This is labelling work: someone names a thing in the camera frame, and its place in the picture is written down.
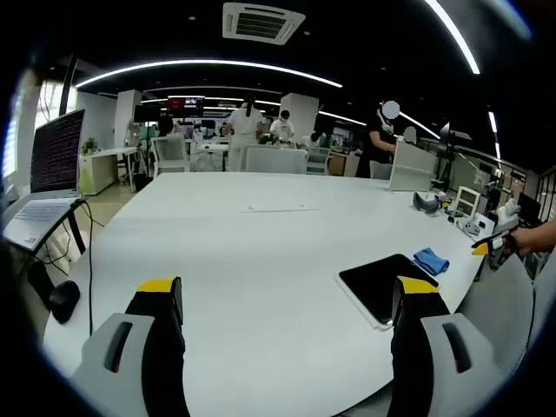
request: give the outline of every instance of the black shirt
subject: black shirt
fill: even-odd
[[[392,126],[392,129],[394,131],[392,122],[390,122],[385,116],[382,117],[384,118],[384,123]],[[394,137],[394,135],[386,132],[382,128],[382,120],[378,117],[376,111],[371,115],[367,122],[367,132],[367,138],[363,141],[363,155],[361,157],[365,158],[366,161],[392,163],[391,158],[393,157],[393,154],[388,152],[387,150],[378,149],[371,142],[370,132],[379,132],[381,134],[381,140],[383,142],[391,143],[393,145],[396,143],[396,138]]]

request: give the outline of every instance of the ceiling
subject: ceiling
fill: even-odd
[[[203,94],[243,97],[235,86],[318,97],[323,110],[365,122],[380,100],[395,100],[401,111],[435,132],[451,121],[473,140],[468,147],[494,155],[488,111],[499,125],[502,159],[526,169],[554,164],[539,152],[550,134],[554,88],[553,64],[543,50],[552,47],[547,9],[539,1],[517,2],[533,26],[534,39],[521,40],[493,13],[489,0],[441,0],[467,40],[480,66],[472,74],[467,61],[440,19],[422,0],[375,2],[259,1],[306,15],[284,46],[222,38],[224,2],[187,2],[160,10],[126,10],[126,17],[91,12],[86,22],[55,26],[36,54],[36,68],[48,78],[63,78],[60,58],[71,53],[100,71],[151,61],[214,58],[266,63],[307,72],[343,84],[338,89],[298,76],[264,69],[220,65],[177,65],[144,69],[86,85],[83,91],[117,94],[175,86],[199,89],[153,90],[157,97]],[[74,83],[90,75],[76,71]],[[257,99],[279,102],[280,95],[258,92]],[[267,114],[276,108],[265,107]],[[405,120],[396,121],[403,130]]]

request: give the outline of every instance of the computer mouse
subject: computer mouse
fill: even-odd
[[[50,311],[54,318],[60,323],[68,321],[80,296],[79,287],[73,281],[65,281],[55,287],[49,296]]]

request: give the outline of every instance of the floor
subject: floor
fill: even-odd
[[[134,194],[131,193],[129,185],[120,186],[117,182],[106,188],[99,195],[92,195],[88,197],[87,203],[90,205],[93,218],[101,223],[102,225],[110,221],[114,215],[129,201],[133,198]],[[89,246],[89,231],[90,231],[90,219],[85,214],[86,208],[78,208],[76,211],[76,220],[83,242],[85,246]],[[68,222],[64,222],[67,230],[70,230]],[[93,240],[99,233],[102,233],[103,227],[99,224],[93,223]],[[56,259],[62,256],[63,253],[68,248],[68,255],[62,258],[60,261],[56,262],[56,265],[68,273],[71,270],[73,262],[81,256],[77,245],[73,240],[73,235],[69,240],[68,244],[68,234],[66,233],[63,226],[58,227],[54,232],[52,237],[47,241],[47,245],[50,252],[51,259]],[[15,269],[18,271],[22,265],[27,261],[27,258],[22,256],[21,253],[12,250],[12,254],[15,259]],[[45,251],[38,255],[44,260],[48,260],[48,256]],[[46,270],[49,274],[50,279],[54,285],[58,285],[67,277],[53,265],[46,265]],[[36,335],[38,340],[43,339],[44,329],[46,327],[46,322],[49,318],[49,311],[43,305],[43,302],[36,294],[35,289],[27,282],[26,274],[21,274],[18,281],[20,283],[21,294],[23,296],[23,302],[26,304],[27,309],[30,314],[30,318],[35,326]]]

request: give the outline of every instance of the white shirt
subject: white shirt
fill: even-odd
[[[277,118],[270,125],[270,132],[276,132],[283,139],[290,139],[294,136],[294,125],[289,120],[283,122]]]
[[[256,136],[257,125],[264,122],[262,113],[255,107],[251,108],[251,115],[246,116],[247,103],[244,103],[239,109],[232,111],[229,116],[228,123],[234,127],[235,135]]]

